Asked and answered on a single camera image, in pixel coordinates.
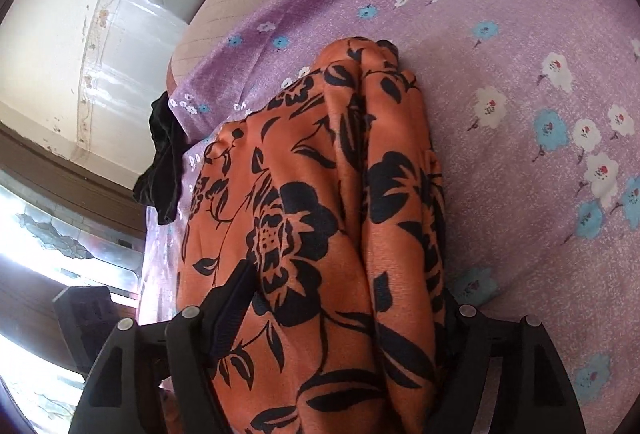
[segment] orange garment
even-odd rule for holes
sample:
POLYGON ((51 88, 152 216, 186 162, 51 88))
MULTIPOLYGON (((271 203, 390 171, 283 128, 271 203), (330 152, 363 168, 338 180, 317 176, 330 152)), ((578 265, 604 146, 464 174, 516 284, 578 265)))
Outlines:
POLYGON ((444 341, 443 212, 422 93, 389 42, 327 46, 222 128, 194 187, 177 304, 199 305, 243 258, 258 269, 213 379, 236 432, 422 432, 444 341))

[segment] folded orange cloth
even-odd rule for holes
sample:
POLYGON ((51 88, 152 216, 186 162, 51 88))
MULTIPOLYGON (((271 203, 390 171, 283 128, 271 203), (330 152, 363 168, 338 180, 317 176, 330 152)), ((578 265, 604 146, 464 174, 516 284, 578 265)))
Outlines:
POLYGON ((444 201, 415 76, 335 42, 205 152, 178 309, 244 258, 259 291, 213 378, 245 434, 422 432, 444 343, 444 201))

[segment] metal screw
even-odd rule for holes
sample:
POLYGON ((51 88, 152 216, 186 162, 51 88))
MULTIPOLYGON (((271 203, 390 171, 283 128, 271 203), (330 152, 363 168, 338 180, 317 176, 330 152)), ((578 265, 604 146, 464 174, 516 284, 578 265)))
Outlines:
POLYGON ((471 318, 471 317, 475 317, 476 316, 476 308, 474 308, 471 304, 463 304, 462 306, 460 306, 460 314, 463 317, 467 317, 467 318, 471 318))
POLYGON ((182 316, 186 319, 193 319, 198 316, 199 312, 200 308, 198 308, 197 306, 187 306, 182 310, 182 316))
POLYGON ((540 320, 535 315, 527 315, 527 324, 532 328, 537 328, 540 324, 542 324, 542 320, 540 320))
POLYGON ((120 331, 126 331, 128 329, 131 329, 132 327, 133 327, 132 319, 122 319, 120 322, 118 322, 118 329, 120 331))

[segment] black garment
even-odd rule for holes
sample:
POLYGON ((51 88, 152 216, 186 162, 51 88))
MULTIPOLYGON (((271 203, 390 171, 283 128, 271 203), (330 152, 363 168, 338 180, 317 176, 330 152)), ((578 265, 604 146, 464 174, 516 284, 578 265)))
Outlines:
POLYGON ((149 127, 156 156, 133 187, 133 198, 137 202, 156 208, 158 224, 169 224, 175 219, 182 191, 182 155, 189 148, 184 130, 168 102, 169 94, 165 91, 151 104, 149 127))

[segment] wall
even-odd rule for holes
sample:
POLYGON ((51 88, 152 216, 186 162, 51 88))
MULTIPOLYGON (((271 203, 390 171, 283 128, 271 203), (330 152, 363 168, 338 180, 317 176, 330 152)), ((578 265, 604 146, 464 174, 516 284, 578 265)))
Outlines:
POLYGON ((80 69, 97 1, 14 1, 0 26, 0 121, 130 186, 135 173, 76 147, 80 69))

